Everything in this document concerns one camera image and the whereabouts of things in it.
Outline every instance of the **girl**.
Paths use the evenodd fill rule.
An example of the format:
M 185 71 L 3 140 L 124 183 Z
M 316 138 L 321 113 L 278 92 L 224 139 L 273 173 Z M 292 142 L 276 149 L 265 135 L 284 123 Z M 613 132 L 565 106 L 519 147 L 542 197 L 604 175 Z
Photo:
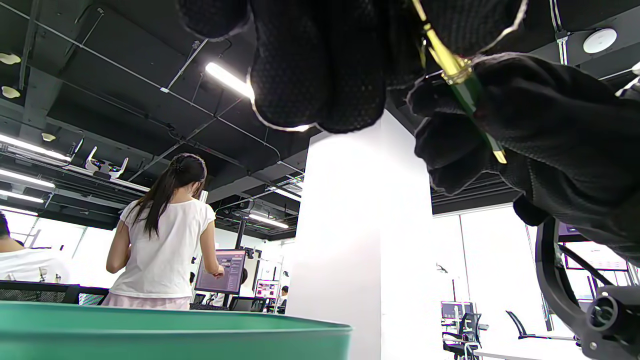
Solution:
M 126 269 L 104 305 L 188 310 L 189 267 L 198 240 L 207 272 L 224 275 L 213 238 L 216 214 L 194 199 L 206 176 L 202 159 L 180 154 L 145 196 L 122 211 L 107 271 L 115 274 Z

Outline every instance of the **green container rim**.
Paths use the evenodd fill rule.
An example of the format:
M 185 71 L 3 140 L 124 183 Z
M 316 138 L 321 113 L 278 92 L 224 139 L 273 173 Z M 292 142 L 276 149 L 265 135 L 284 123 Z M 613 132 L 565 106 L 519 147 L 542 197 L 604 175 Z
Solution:
M 102 312 L 102 311 L 118 311 L 118 312 L 127 312 L 127 313 L 138 313 L 138 314 L 148 314 L 149 311 L 158 311 L 152 309 L 130 309 L 123 307 L 101 307 L 101 306 L 78 306 L 74 304 L 52 304 L 52 303 L 37 303 L 37 302 L 13 302 L 13 301 L 1 301 L 0 309 L 4 309 L 5 311 L 8 309 L 9 311 L 16 310 L 25 310 L 27 307 L 47 307 L 49 309 L 54 307 L 66 307 L 66 308 L 79 308 L 80 311 L 91 311 L 91 312 Z M 320 328 L 302 328 L 302 329 L 248 329 L 248 330 L 224 330 L 224 329 L 215 329 L 215 330 L 98 330 L 98 329 L 29 329 L 29 330 L 17 330 L 17 331 L 9 331 L 6 332 L 0 329 L 0 334 L 2 337 L 13 337 L 13 336 L 23 336 L 26 334 L 30 335 L 48 335 L 48 336 L 162 336 L 162 335 L 185 335 L 185 336 L 198 336 L 198 335 L 232 335 L 232 334 L 307 334 L 310 332 L 318 332 L 318 333 L 326 333 L 327 335 L 343 335 L 349 334 L 353 328 L 349 325 L 341 324 L 341 323 L 333 323 L 319 320 L 309 320 L 304 318 L 297 318 L 293 316 L 285 316 L 285 315 L 269 315 L 262 313 L 245 313 L 245 312 L 235 312 L 235 311 L 199 311 L 199 310 L 189 310 L 189 311 L 179 311 L 179 310 L 161 310 L 166 311 L 168 313 L 200 313 L 204 316 L 215 315 L 216 317 L 221 316 L 242 316 L 242 317 L 258 317 L 258 316 L 277 316 L 284 317 L 288 319 L 293 319 L 296 321 L 322 325 L 324 327 Z

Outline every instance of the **black ceiling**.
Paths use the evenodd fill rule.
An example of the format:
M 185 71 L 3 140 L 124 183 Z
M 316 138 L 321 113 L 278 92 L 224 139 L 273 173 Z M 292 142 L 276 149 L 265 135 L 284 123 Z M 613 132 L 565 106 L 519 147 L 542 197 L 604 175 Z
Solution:
M 619 15 L 639 11 L 635 7 L 640 0 L 558 2 L 567 30 L 612 26 L 619 33 L 612 49 L 590 56 L 582 51 L 588 33 L 576 32 L 568 41 L 572 65 L 604 77 L 640 60 L 635 13 Z M 96 146 L 94 158 L 117 165 L 129 158 L 120 179 L 142 186 L 150 186 L 172 156 L 193 152 L 207 163 L 209 202 L 221 208 L 218 226 L 235 229 L 237 211 L 259 208 L 290 228 L 250 223 L 248 234 L 270 240 L 294 236 L 299 202 L 277 193 L 261 194 L 269 186 L 284 185 L 301 175 L 281 161 L 303 169 L 308 140 L 318 130 L 268 129 L 253 114 L 249 100 L 225 90 L 204 73 L 204 67 L 216 61 L 244 78 L 255 47 L 251 31 L 230 42 L 206 42 L 177 76 L 203 40 L 178 23 L 174 0 L 0 0 L 0 4 L 4 5 L 0 6 L 0 53 L 27 58 L 23 69 L 20 64 L 0 63 L 0 85 L 19 86 L 24 81 L 21 97 L 0 99 L 0 133 L 35 144 L 42 144 L 42 133 L 54 134 L 57 139 L 45 146 L 65 153 L 84 139 L 73 165 L 83 167 Z M 29 27 L 29 20 L 17 12 L 33 15 L 41 25 Z M 492 51 L 534 51 L 557 60 L 548 2 L 531 1 L 522 29 Z M 162 91 L 176 76 L 170 91 Z M 631 77 L 624 72 L 606 81 L 619 87 Z M 411 130 L 419 119 L 409 114 L 403 95 L 392 94 L 387 108 Z M 46 208 L 37 209 L 43 217 L 111 229 L 120 209 L 142 193 L 5 152 L 0 156 L 3 168 L 56 184 L 53 196 L 25 190 L 26 195 L 47 201 Z M 9 184 L 0 185 L 10 189 Z M 434 212 L 504 203 L 515 195 L 502 181 L 485 175 L 455 197 L 434 192 Z M 256 198 L 230 205 L 247 197 Z M 36 210 L 14 198 L 0 204 Z

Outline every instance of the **black glove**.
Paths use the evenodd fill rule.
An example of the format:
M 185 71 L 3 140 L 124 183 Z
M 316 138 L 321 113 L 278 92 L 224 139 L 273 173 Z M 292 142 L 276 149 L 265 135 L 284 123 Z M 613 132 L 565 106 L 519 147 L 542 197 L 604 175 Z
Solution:
M 640 264 L 640 102 L 573 67 L 523 54 L 477 60 L 485 87 L 476 111 L 483 131 L 506 151 L 498 163 L 448 86 L 428 81 L 410 94 L 426 118 L 417 156 L 435 188 L 460 191 L 495 172 L 523 191 L 515 211 L 529 225 L 549 214 Z
M 445 45 L 471 55 L 523 14 L 526 0 L 429 0 Z M 375 124 L 386 90 L 424 75 L 422 24 L 410 0 L 178 0 L 186 27 L 221 40 L 253 18 L 254 108 L 267 125 L 316 123 L 332 133 Z M 435 64 L 429 69 L 436 70 Z

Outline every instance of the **green pen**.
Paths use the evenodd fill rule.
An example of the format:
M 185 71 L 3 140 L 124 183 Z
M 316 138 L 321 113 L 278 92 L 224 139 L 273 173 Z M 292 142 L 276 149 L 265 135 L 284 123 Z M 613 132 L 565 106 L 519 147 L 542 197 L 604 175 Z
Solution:
M 471 121 L 473 121 L 477 126 L 476 120 L 474 119 L 474 113 L 476 112 L 476 102 L 480 94 L 482 94 L 483 89 L 482 84 L 480 84 L 480 80 L 478 80 L 473 72 L 471 62 L 453 55 L 452 52 L 444 46 L 431 24 L 427 22 L 427 15 L 424 13 L 420 0 L 412 1 L 420 19 L 424 23 L 424 32 L 429 39 L 429 42 L 431 42 L 429 51 L 438 65 L 442 68 L 442 77 L 447 84 L 451 86 L 453 92 L 458 98 L 458 101 L 465 110 L 465 113 L 467 113 Z M 426 45 L 425 40 L 422 44 L 423 61 Z M 484 135 L 484 139 L 491 147 L 493 155 L 498 159 L 498 162 L 506 164 L 507 159 L 504 154 L 504 149 L 500 143 L 495 141 L 491 135 L 484 131 L 480 130 L 480 132 Z

